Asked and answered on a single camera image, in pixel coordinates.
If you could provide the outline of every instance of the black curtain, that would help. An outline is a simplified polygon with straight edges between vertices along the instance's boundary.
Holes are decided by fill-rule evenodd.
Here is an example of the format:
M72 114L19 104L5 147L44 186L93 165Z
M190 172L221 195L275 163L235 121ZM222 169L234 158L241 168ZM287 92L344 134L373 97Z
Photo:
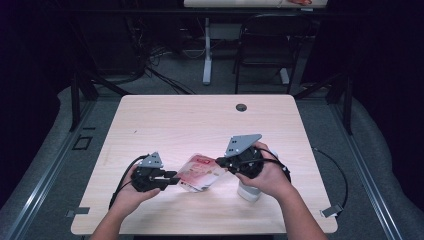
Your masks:
M406 196L424 210L423 4L332 0L329 8L370 13L370 17L323 21L302 82L349 73L354 97L388 143L393 173Z
M70 85L71 70L59 32L37 2L2 1L0 11L3 206L50 131L60 107L57 94Z

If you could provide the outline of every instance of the table top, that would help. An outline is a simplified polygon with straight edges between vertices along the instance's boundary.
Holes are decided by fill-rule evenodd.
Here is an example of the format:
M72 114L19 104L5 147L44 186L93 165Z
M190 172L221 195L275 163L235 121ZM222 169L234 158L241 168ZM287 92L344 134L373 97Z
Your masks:
M288 0L184 0L185 7L199 8L325 8L328 0L312 0L302 6Z
M244 112L236 105L245 104ZM71 230L90 235L108 211L112 193L132 160L158 151L163 169L178 171L195 153L222 157L231 136L262 134L279 155L324 232L337 230L296 103L290 95L129 95L122 98L81 200L88 214L75 216ZM227 172L207 191L168 186L143 202L121 226L121 234L232 235L286 232L277 201L261 194L248 202L239 180Z

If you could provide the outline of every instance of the person's right hand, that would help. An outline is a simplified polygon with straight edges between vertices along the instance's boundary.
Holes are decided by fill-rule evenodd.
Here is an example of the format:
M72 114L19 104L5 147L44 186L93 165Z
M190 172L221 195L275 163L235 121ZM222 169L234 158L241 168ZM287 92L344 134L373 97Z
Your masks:
M269 150L268 146L262 142L256 142L253 146L256 148ZM266 151L261 151L261 154L264 158L275 159ZM268 194L274 198L277 198L277 196L282 197L282 195L289 194L288 192L293 189L293 186L284 175L281 167L278 164L271 162L265 162L261 173L254 179L250 179L240 173L236 173L236 176L244 185L256 187L263 193Z

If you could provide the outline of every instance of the forearm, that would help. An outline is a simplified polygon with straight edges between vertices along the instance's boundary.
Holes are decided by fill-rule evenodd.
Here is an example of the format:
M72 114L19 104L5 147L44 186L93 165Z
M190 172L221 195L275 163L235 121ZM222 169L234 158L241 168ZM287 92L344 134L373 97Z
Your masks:
M289 195L280 194L276 199L283 213L288 239L327 239L294 187Z
M115 240L118 239L119 229L125 217L109 211L97 226L90 239Z

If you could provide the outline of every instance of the person's left hand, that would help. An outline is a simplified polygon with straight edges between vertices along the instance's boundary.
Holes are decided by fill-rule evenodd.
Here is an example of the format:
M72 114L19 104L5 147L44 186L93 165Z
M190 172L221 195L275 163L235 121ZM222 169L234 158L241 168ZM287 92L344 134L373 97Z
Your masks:
M131 174L136 168L137 165L131 167L122 184L131 182ZM138 192L132 184L129 183L122 188L121 191L119 191L110 211L113 211L116 214L119 214L122 218L125 218L134 212L142 202L155 197L159 193L159 188L155 188L147 192Z

